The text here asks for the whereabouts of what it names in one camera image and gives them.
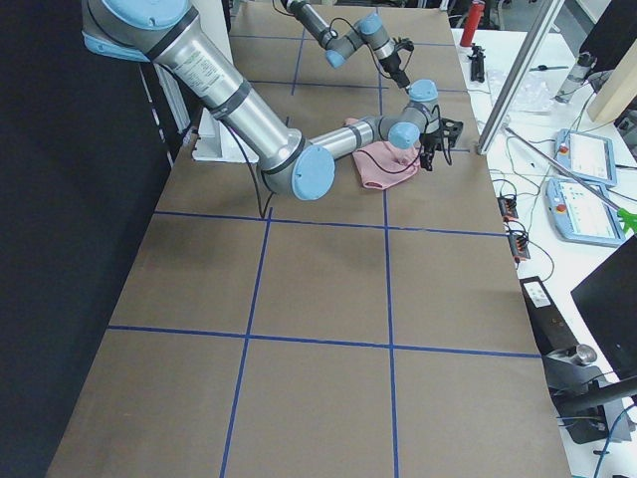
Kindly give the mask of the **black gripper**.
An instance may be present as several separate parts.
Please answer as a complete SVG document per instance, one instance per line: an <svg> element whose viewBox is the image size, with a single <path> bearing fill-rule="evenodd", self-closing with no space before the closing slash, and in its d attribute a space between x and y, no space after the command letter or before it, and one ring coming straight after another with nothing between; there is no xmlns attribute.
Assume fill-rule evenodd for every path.
<svg viewBox="0 0 637 478"><path fill-rule="evenodd" d="M436 151L445 151L444 133L441 129L424 132L420 135L420 167L426 171L433 170Z"/></svg>
<svg viewBox="0 0 637 478"><path fill-rule="evenodd" d="M388 57L381 60L381 66L387 76L393 80L400 91L409 94L411 82L407 74L401 69L401 60L397 52L393 52Z"/></svg>

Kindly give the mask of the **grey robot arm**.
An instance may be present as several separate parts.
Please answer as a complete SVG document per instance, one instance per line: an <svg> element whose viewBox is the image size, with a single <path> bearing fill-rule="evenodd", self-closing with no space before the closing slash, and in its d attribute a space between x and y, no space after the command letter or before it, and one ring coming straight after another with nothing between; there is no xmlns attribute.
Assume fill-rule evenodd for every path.
<svg viewBox="0 0 637 478"><path fill-rule="evenodd" d="M327 62L334 69L366 48L382 78L392 80L399 89L410 87L407 64L402 65L399 52L412 54L414 44L408 38L392 38L377 13L372 12L354 23L343 18L333 18L328 23L308 1L282 1L281 4L286 14L298 20L323 48Z"/></svg>
<svg viewBox="0 0 637 478"><path fill-rule="evenodd" d="M389 78L406 90L402 113L365 117L306 138L284 124L213 43L189 1L85 1L82 33L95 54L154 63L181 80L215 120L257 154L263 183L276 194L299 200L323 197L333 184L336 160L377 141L399 149L418 143L425 154L439 148L443 125L436 86L430 80L409 81L400 67L401 47L378 14L357 20L339 36L308 2L283 6L318 41L333 68L368 48Z"/></svg>

